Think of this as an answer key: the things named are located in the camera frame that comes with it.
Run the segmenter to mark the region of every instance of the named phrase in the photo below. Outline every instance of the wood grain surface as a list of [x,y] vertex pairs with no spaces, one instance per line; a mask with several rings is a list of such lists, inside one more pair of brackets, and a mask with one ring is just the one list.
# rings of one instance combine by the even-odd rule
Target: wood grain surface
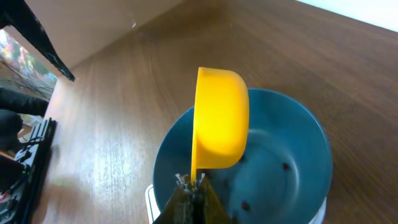
[[147,223],[157,149],[199,66],[310,109],[333,151],[325,222],[398,223],[398,34],[292,0],[185,1],[61,79],[33,223]]

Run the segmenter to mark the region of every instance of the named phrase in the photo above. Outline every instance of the dark speck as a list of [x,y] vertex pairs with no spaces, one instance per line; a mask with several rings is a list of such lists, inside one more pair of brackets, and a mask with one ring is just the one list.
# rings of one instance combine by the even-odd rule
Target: dark speck
[[242,202],[241,207],[245,211],[249,211],[250,210],[250,205],[246,201]]
[[282,164],[282,167],[284,168],[284,170],[288,170],[288,169],[290,168],[289,165],[287,165],[286,162],[284,162],[284,163]]

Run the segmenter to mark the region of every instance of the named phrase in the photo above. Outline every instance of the blue bowl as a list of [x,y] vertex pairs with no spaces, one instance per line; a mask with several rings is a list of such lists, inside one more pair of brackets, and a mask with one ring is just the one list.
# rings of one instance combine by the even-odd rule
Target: blue bowl
[[[331,182],[326,133],[303,105],[284,94],[250,89],[250,125],[243,158],[228,169],[209,171],[227,213],[239,223],[308,224]],[[162,211],[175,174],[189,174],[193,108],[167,133],[156,157],[154,192]],[[249,210],[241,208],[242,202]]]

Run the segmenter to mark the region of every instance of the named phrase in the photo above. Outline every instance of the black object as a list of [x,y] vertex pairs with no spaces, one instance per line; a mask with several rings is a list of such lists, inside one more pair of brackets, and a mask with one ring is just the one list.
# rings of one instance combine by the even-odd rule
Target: black object
[[154,224],[231,223],[207,177],[195,181],[194,186],[189,175],[176,177],[177,186]]
[[5,201],[0,202],[0,224],[30,222],[47,173],[55,127],[56,122],[51,118],[35,126],[29,144],[16,154],[15,161],[7,162],[15,167],[14,174],[10,177],[0,172],[0,180],[10,178],[9,182],[13,182],[11,186],[0,184],[5,186],[2,190],[9,194]]
[[0,29],[14,26],[48,61],[69,80],[75,77],[61,61],[35,14],[24,0],[0,0]]
[[[20,93],[18,91],[9,90],[7,88],[0,87],[0,108],[2,110],[9,110],[15,113],[39,115],[41,117],[44,117],[48,106],[49,103],[46,100],[30,96],[24,93]],[[8,123],[8,125],[17,126],[18,127],[16,130],[17,133],[22,128],[22,126],[19,126],[16,123],[13,124]],[[10,133],[9,129],[0,129],[0,130],[6,133]]]
[[9,190],[20,179],[24,170],[23,164],[0,156],[0,193]]

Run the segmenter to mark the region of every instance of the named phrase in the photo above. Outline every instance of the bowl rim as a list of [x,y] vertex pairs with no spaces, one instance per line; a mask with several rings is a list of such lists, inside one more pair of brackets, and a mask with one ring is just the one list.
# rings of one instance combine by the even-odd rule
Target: bowl rim
[[[330,141],[328,139],[328,136],[326,135],[326,131],[323,129],[322,125],[320,124],[319,120],[315,117],[315,115],[308,108],[306,108],[303,104],[301,104],[299,101],[297,101],[296,99],[292,98],[291,96],[288,96],[288,95],[286,95],[284,93],[281,93],[281,92],[278,92],[278,91],[275,91],[275,90],[270,90],[270,89],[265,89],[265,88],[248,88],[248,91],[264,91],[264,92],[269,92],[269,93],[273,93],[273,94],[276,94],[276,95],[279,95],[279,96],[286,97],[287,99],[289,99],[289,100],[293,101],[294,103],[298,104],[299,106],[301,106],[312,117],[312,119],[316,122],[317,126],[319,127],[320,131],[322,132],[323,140],[326,143],[326,154],[327,154],[327,158],[328,158],[328,167],[326,168],[326,171],[328,171],[329,177],[327,178],[327,180],[325,179],[325,181],[324,181],[323,189],[325,189],[325,191],[324,191],[325,195],[320,199],[320,201],[318,203],[319,205],[317,206],[317,209],[316,209],[316,211],[314,213],[314,214],[316,214],[318,212],[319,208],[322,206],[322,203],[323,203],[324,199],[326,198],[326,196],[328,195],[328,193],[330,191],[331,180],[332,180],[332,177],[333,177],[333,158],[332,158],[332,154],[331,154]],[[187,113],[189,113],[191,110],[193,110],[193,108],[194,108],[194,106],[190,107],[188,110],[186,110],[186,112],[184,112],[180,117],[178,117],[178,119],[173,123],[173,125],[170,127],[170,129],[166,132],[165,137],[174,128],[174,126],[177,124],[177,122],[183,116],[185,116]],[[162,142],[160,143],[160,145],[158,147],[157,154],[156,154],[156,157],[155,157],[155,162],[154,162],[154,168],[153,168],[154,172],[152,174],[152,183],[154,185],[155,200],[156,200],[157,206],[159,207],[160,212],[163,212],[163,209],[159,206],[159,200],[158,200],[157,194],[156,194],[155,175],[154,174],[155,174],[156,163],[158,161],[157,157],[159,155],[160,148],[162,147],[162,145],[164,143],[165,137],[163,138]]]

